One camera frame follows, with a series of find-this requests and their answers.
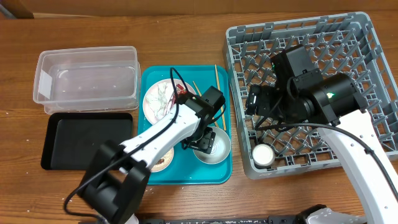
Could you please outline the grey bowl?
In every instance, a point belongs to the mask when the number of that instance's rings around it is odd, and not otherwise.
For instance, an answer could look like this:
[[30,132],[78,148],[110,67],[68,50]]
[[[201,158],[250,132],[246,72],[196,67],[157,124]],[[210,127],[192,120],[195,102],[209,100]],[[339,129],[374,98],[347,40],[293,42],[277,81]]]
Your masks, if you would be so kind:
[[204,152],[194,150],[194,155],[205,164],[218,164],[225,160],[231,151],[231,142],[228,134],[220,128],[211,127],[215,133],[215,140],[211,152],[206,154]]

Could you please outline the white napkin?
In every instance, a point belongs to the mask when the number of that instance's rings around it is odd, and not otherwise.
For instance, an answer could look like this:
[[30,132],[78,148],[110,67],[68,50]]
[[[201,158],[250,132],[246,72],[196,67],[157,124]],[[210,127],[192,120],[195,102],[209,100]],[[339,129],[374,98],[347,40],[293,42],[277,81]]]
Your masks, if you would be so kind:
[[162,119],[169,110],[169,100],[172,94],[172,86],[168,82],[157,84],[145,97],[156,121]]

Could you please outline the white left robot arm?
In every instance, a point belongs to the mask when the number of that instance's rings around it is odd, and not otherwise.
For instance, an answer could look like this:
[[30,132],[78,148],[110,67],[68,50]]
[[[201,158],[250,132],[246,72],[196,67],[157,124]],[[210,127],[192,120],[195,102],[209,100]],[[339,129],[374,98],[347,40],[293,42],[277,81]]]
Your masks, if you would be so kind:
[[175,93],[175,103],[161,120],[121,144],[106,141],[97,150],[79,186],[65,199],[63,209],[78,195],[96,213],[98,223],[139,223],[135,212],[144,196],[152,168],[177,144],[210,154],[215,132],[209,127],[226,103],[223,93],[211,86],[198,96]]

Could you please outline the red snack wrapper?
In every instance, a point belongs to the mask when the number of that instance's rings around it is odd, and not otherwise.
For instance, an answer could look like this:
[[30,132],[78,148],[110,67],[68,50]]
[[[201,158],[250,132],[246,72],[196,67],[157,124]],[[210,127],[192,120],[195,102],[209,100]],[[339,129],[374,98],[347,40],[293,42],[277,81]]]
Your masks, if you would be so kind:
[[169,104],[171,106],[173,106],[176,102],[176,95],[180,96],[182,94],[186,94],[186,92],[187,92],[186,88],[180,84],[177,84],[176,91],[177,91],[177,94],[175,94],[174,91],[172,90],[172,96],[170,97],[170,100],[169,100]]

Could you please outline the white cup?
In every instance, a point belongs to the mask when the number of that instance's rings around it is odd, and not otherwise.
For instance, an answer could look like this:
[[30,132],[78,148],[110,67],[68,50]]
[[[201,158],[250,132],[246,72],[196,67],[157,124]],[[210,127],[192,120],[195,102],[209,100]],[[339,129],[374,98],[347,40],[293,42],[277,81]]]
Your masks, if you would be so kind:
[[273,148],[267,144],[258,144],[252,150],[252,159],[259,168],[268,168],[275,161]]

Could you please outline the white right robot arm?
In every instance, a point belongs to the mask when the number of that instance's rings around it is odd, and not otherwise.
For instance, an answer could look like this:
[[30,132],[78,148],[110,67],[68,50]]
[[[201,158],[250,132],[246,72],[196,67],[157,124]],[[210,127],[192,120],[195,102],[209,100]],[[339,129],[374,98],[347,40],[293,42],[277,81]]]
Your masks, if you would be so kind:
[[261,116],[254,129],[316,129],[358,194],[362,222],[397,223],[397,172],[354,81],[344,73],[323,77],[301,44],[273,56],[271,64],[275,85],[251,85],[246,100],[246,114]]

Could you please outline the small pink bowl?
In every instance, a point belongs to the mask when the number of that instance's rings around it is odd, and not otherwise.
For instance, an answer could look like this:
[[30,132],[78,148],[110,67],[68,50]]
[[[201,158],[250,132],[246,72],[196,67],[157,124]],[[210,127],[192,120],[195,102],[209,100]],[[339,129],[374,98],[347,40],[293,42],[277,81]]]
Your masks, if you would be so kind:
[[174,158],[174,148],[171,148],[151,169],[151,172],[160,172],[166,169]]

